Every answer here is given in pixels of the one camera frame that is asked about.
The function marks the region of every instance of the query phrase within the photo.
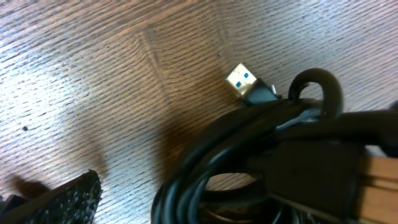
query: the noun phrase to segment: wooden surface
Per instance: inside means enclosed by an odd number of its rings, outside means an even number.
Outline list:
[[[239,106],[222,82],[239,62],[283,95],[321,67],[341,82],[346,111],[393,103],[396,10],[393,0],[1,3],[0,194],[94,169],[96,223],[148,223],[180,150]]]

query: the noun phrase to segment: textured black object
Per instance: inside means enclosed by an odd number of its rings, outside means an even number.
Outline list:
[[[2,224],[92,223],[101,199],[101,183],[93,170],[17,207],[0,217]]]

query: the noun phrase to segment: usb connector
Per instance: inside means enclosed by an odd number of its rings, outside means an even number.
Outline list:
[[[242,63],[236,66],[225,80],[248,106],[278,100],[275,88],[256,78]]]

